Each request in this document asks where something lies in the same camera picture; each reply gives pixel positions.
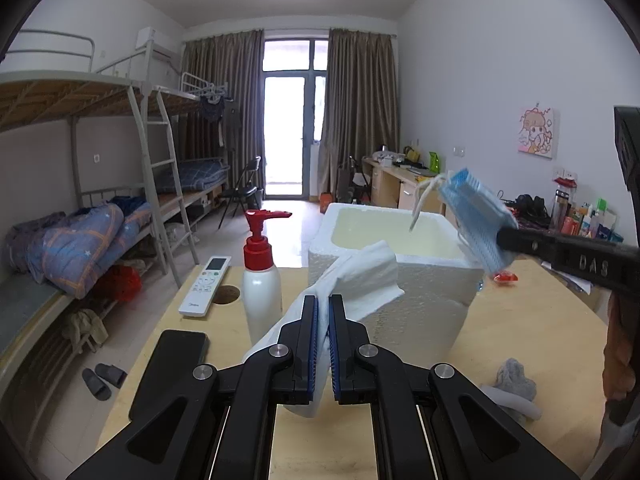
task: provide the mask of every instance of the cartoon girl poster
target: cartoon girl poster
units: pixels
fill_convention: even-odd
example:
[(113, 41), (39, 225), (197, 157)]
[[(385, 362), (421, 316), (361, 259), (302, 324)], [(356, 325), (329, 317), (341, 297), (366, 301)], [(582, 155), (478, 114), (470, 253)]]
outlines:
[(553, 158), (555, 129), (554, 111), (551, 108), (543, 110), (537, 104), (526, 110), (520, 118), (518, 151)]

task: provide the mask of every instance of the human hand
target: human hand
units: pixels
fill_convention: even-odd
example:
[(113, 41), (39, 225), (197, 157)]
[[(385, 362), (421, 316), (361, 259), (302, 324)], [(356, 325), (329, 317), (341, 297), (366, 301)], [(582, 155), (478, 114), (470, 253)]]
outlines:
[(623, 400), (636, 385), (636, 375), (629, 366), (633, 345), (620, 325), (620, 304), (612, 293), (609, 298), (609, 328), (604, 347), (602, 387), (607, 400)]

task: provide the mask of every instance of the blue face mask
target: blue face mask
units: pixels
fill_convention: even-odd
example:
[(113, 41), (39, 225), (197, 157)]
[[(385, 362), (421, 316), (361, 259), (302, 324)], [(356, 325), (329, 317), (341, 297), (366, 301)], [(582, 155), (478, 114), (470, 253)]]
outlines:
[(426, 196), (437, 186), (440, 187), (441, 199), (458, 220), (460, 234), (484, 270), (493, 275), (509, 267), (515, 254), (501, 250), (496, 238), (501, 228), (517, 229), (518, 222), (502, 201), (466, 169), (449, 180), (439, 175), (428, 183), (420, 200), (416, 201), (411, 229), (420, 215)]

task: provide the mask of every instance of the gray sock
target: gray sock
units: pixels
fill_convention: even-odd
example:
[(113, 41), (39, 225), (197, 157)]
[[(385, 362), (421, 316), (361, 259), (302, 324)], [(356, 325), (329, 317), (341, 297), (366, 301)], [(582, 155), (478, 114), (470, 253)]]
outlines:
[[(495, 388), (531, 401), (536, 398), (537, 393), (536, 383), (525, 377), (524, 366), (513, 358), (507, 359), (498, 370), (495, 378)], [(502, 409), (517, 423), (524, 424), (526, 418), (523, 414), (511, 408), (502, 407)]]

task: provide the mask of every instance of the silver screw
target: silver screw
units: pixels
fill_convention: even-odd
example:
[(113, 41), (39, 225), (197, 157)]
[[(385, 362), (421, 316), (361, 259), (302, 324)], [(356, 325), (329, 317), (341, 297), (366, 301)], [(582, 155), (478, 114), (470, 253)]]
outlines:
[(269, 353), (274, 357), (284, 357), (289, 353), (289, 347), (287, 345), (277, 343), (269, 348)]
[(435, 367), (434, 372), (441, 379), (450, 379), (456, 371), (451, 365), (441, 364)]
[(193, 369), (193, 377), (199, 381), (209, 379), (213, 375), (213, 368), (209, 365), (199, 365)]
[(360, 355), (362, 357), (375, 357), (376, 355), (378, 355), (378, 347), (369, 344), (362, 345), (360, 348), (358, 348), (358, 352), (360, 352)]

